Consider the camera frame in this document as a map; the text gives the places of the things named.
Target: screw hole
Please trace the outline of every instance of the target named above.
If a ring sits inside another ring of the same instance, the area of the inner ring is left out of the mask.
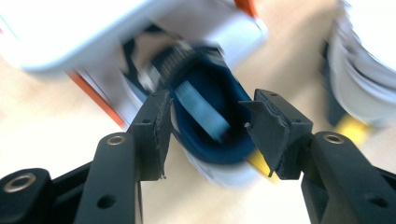
[[[114,195],[107,194],[98,200],[98,207],[102,209],[107,209],[116,203],[117,198]]]
[[[365,198],[366,198],[367,201],[369,201],[369,203],[372,203],[372,204],[374,204],[374,205],[376,205],[378,207],[381,207],[381,208],[388,207],[387,200],[385,200],[385,199],[383,199],[383,198],[381,198],[378,195],[375,195],[373,193],[367,193],[365,195]]]
[[[6,183],[6,185],[4,186],[4,191],[7,193],[17,192],[28,188],[33,183],[35,183],[34,174],[28,173],[25,175],[19,175]]]
[[[344,143],[344,139],[333,135],[333,134],[326,134],[323,136],[324,139],[326,139],[326,141],[333,143],[333,144],[343,144]]]
[[[113,136],[107,139],[107,143],[111,146],[116,146],[122,144],[125,140],[126,138],[124,136]]]

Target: metal screw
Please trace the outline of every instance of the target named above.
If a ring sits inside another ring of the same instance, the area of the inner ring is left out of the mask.
[[[120,145],[123,142],[125,142],[126,138],[124,136],[113,136],[109,139],[107,139],[107,143],[111,146],[116,146],[116,145]]]
[[[16,184],[16,182],[19,180],[24,180],[25,182],[23,184]],[[20,175],[20,176],[13,178],[8,183],[6,183],[6,185],[4,186],[4,191],[7,193],[17,192],[17,191],[28,188],[33,183],[35,183],[35,175],[34,174],[28,173],[25,175]]]

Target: yellow object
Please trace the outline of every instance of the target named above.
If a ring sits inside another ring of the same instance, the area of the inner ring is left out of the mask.
[[[270,167],[264,159],[262,153],[256,149],[248,158],[247,162],[252,165],[261,175],[267,177],[271,182],[275,183],[279,180],[276,173],[273,173],[271,177],[268,177],[270,174]]]
[[[357,147],[361,147],[370,133],[370,126],[354,119],[350,115],[344,115],[334,131],[348,137]]]

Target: floor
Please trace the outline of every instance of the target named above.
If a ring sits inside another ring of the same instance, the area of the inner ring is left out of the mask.
[[[277,92],[330,131],[319,68],[337,0],[255,0],[268,40],[234,69],[252,96]],[[68,77],[24,74],[0,59],[0,177],[41,167],[52,177],[92,159],[97,142],[120,128]],[[376,166],[396,173],[396,127],[374,131],[361,147]],[[241,189],[208,183],[172,138],[166,180],[143,183],[146,223],[309,223],[300,181],[265,178]]]

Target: orange stripe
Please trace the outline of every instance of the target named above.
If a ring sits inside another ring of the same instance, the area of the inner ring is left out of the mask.
[[[250,17],[259,18],[254,0],[234,0],[237,7],[248,14]]]
[[[117,114],[111,105],[78,73],[69,72],[69,77],[91,97],[122,129],[126,127],[124,120]]]

